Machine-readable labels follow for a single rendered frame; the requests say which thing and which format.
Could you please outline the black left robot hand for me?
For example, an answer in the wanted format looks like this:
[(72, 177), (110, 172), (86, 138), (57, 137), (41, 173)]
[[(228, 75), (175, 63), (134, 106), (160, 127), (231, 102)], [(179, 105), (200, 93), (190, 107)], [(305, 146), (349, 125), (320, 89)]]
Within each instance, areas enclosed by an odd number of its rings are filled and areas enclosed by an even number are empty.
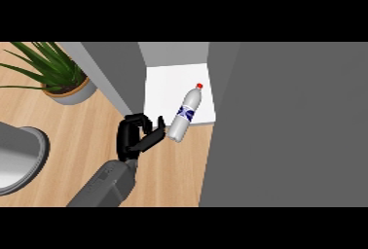
[(117, 154), (120, 161), (137, 160), (140, 153), (145, 152), (166, 137), (166, 123), (159, 117), (159, 127), (153, 129), (153, 122), (143, 114), (126, 115), (119, 125)]

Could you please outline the clear water bottle red cap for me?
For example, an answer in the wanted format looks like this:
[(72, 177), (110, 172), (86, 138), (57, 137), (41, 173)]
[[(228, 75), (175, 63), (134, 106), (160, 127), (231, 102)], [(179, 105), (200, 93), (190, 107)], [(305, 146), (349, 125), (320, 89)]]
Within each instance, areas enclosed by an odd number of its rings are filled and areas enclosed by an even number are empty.
[(197, 108), (202, 103), (202, 89), (203, 89), (203, 84), (199, 83), (196, 85), (196, 88), (187, 93), (184, 98), (184, 104), (181, 106), (181, 109), (178, 111), (177, 117), (172, 122), (168, 136), (178, 143), (181, 143), (184, 140), (185, 132), (191, 124)]

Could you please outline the grey cabinet with white shelf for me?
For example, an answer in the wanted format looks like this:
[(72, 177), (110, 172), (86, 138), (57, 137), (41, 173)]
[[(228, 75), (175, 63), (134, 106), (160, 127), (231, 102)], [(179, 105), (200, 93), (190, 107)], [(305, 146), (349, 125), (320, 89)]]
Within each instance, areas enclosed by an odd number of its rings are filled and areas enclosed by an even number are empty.
[(203, 85), (194, 125), (216, 122), (206, 42), (64, 42), (119, 112), (171, 122), (187, 93)]

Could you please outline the dark grey cabinet door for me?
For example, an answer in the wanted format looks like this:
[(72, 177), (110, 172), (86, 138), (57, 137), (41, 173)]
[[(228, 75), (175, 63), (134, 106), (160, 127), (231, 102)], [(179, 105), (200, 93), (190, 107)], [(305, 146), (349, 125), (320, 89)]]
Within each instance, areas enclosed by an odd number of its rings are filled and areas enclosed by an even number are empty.
[(246, 43), (205, 206), (368, 206), (368, 43)]

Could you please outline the grey plant pot brown rim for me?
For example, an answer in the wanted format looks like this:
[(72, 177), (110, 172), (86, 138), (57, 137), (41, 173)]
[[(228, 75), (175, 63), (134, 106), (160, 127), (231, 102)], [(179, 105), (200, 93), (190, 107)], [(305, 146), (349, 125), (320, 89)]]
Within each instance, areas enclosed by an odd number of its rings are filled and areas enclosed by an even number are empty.
[(92, 83), (91, 79), (86, 78), (85, 82), (79, 85), (79, 87), (63, 94), (51, 93), (49, 91), (45, 94), (64, 105), (76, 105), (85, 102), (85, 100), (95, 94), (97, 85)]

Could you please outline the grey round appliance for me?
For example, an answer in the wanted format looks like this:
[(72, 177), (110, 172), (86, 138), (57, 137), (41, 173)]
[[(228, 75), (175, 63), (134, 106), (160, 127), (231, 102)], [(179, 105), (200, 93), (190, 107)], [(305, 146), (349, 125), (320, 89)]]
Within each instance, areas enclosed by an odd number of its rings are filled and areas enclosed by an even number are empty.
[(27, 186), (49, 158), (48, 134), (33, 126), (0, 122), (0, 196)]

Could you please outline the green spiky plant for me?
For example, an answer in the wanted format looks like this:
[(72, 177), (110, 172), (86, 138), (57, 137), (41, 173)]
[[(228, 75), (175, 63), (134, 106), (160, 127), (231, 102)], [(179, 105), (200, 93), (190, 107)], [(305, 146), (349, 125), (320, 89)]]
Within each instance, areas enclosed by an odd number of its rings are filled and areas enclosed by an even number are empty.
[(12, 42), (24, 55), (14, 52), (10, 54), (20, 58), (36, 72), (7, 63), (0, 63), (0, 66), (36, 80), (41, 86), (30, 87), (30, 89), (41, 89), (46, 94), (61, 96), (80, 89), (88, 82), (88, 76), (61, 47), (55, 42), (33, 42), (32, 44), (35, 49), (24, 42)]

